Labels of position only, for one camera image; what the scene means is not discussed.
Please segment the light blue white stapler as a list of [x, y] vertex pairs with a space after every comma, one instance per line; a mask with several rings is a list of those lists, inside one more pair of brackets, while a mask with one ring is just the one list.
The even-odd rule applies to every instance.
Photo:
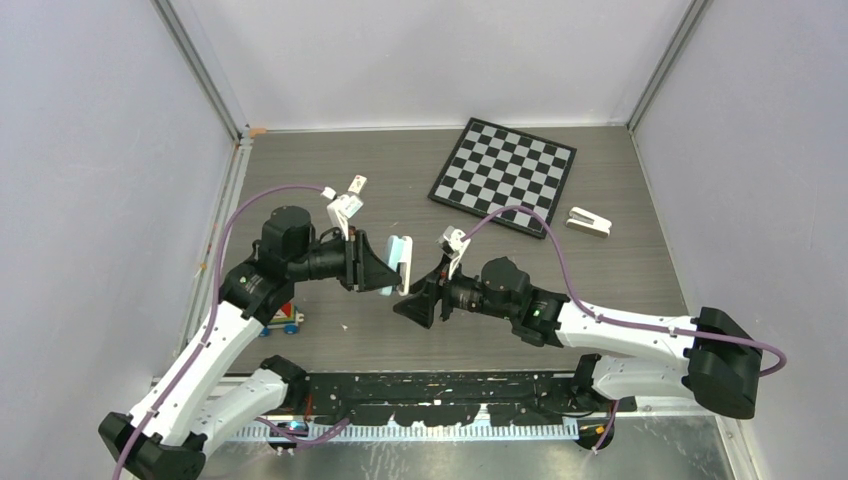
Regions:
[[384, 287], [379, 290], [382, 296], [396, 293], [403, 297], [409, 294], [411, 286], [411, 265], [413, 239], [410, 236], [390, 235], [385, 249], [385, 263], [399, 274], [401, 282], [396, 286]]

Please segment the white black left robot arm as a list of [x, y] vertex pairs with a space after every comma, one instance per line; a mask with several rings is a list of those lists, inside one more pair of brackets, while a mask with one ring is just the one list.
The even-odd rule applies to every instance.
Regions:
[[253, 254], [225, 276], [208, 318], [152, 390], [129, 413], [111, 412], [98, 433], [118, 472], [139, 479], [196, 479], [207, 458], [255, 418], [293, 414], [309, 397], [306, 372], [279, 355], [241, 385], [207, 399], [235, 359], [292, 300], [297, 283], [334, 278], [348, 291], [406, 293], [409, 275], [374, 253], [367, 234], [335, 227], [317, 238], [310, 213], [275, 209]]

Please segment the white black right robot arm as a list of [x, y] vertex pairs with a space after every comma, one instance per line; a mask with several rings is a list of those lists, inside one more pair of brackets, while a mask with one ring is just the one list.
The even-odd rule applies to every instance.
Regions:
[[729, 418], [755, 415], [763, 350], [720, 309], [669, 317], [579, 305], [534, 286], [505, 257], [488, 261], [475, 277], [447, 270], [442, 263], [416, 281], [394, 312], [429, 329], [459, 309], [507, 320], [533, 346], [586, 350], [570, 385], [584, 410], [652, 396], [691, 399]]

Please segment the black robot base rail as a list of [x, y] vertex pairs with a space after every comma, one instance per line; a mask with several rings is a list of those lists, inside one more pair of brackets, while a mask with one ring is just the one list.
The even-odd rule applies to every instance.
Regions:
[[612, 402], [572, 384], [569, 371], [312, 373], [273, 414], [307, 415], [330, 426], [467, 426], [487, 414], [494, 426], [554, 425], [603, 416]]

